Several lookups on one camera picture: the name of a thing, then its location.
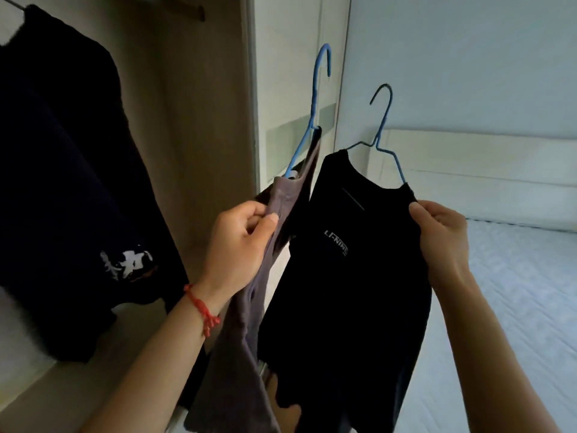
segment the wardrobe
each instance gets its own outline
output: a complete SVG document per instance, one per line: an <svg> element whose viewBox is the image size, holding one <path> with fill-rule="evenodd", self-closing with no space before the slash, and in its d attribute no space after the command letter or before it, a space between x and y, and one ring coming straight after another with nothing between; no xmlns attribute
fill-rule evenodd
<svg viewBox="0 0 577 433"><path fill-rule="evenodd" d="M217 214L288 166L308 123L323 43L332 47L332 75L321 66L321 158L334 150L350 0L10 1L0 0L0 43L23 22L15 5L34 4L111 53L132 137L191 280ZM160 301L114 311L118 320L88 364L61 364L38 348L0 290L0 431L78 429L164 318Z"/></svg>

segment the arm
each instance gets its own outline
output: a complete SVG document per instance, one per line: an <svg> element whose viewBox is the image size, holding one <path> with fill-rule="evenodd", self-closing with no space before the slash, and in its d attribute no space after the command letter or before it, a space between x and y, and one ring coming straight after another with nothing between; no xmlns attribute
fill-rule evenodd
<svg viewBox="0 0 577 433"><path fill-rule="evenodd" d="M471 431L559 432L469 271L465 217L429 201L412 203L409 211L421 227L421 249L443 310Z"/></svg>
<svg viewBox="0 0 577 433"><path fill-rule="evenodd" d="M203 274L192 288L216 315L256 275L278 216L246 202L220 214ZM82 433L162 433L204 342L203 319L184 297L147 342L118 389Z"/></svg>

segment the left hand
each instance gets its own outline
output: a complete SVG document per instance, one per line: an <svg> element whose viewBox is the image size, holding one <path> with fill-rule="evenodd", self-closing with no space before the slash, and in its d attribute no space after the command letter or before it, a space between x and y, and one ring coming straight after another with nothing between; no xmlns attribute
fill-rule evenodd
<svg viewBox="0 0 577 433"><path fill-rule="evenodd" d="M212 314L249 284L260 268L279 221L275 213L265 216L265 210L266 205L248 201L217 217L203 273L193 288Z"/></svg>

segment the forearm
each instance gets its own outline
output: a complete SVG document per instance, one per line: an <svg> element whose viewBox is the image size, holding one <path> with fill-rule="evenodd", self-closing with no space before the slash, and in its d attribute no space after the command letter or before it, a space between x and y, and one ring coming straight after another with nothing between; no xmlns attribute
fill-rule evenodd
<svg viewBox="0 0 577 433"><path fill-rule="evenodd" d="M456 284L437 290L472 433L559 431L472 275Z"/></svg>
<svg viewBox="0 0 577 433"><path fill-rule="evenodd" d="M202 316L184 296L82 433L164 432L203 342Z"/></svg>

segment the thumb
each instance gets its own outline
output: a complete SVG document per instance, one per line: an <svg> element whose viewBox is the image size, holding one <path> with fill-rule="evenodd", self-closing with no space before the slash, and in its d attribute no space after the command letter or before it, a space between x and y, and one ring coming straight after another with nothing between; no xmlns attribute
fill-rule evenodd
<svg viewBox="0 0 577 433"><path fill-rule="evenodd" d="M278 222L279 216L277 213L273 212L264 216L258 225L256 225L255 230L250 234L250 240L258 249L261 249L264 252L264 248L267 246L272 233L275 232L276 224Z"/></svg>
<svg viewBox="0 0 577 433"><path fill-rule="evenodd" d="M417 225L421 227L421 231L427 230L437 223L429 211L418 202L411 202L408 206L408 212Z"/></svg>

